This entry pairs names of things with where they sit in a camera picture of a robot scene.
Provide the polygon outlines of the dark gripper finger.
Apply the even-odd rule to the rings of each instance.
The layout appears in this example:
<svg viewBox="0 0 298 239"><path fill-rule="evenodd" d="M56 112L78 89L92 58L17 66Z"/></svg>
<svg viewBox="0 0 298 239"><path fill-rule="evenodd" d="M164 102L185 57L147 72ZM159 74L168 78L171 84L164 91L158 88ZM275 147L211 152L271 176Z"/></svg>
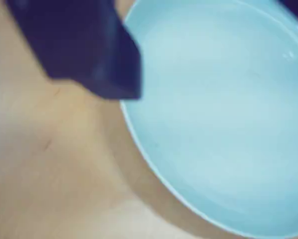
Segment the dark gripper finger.
<svg viewBox="0 0 298 239"><path fill-rule="evenodd" d="M8 0L49 78L71 79L110 100L142 95L140 51L112 0Z"/></svg>

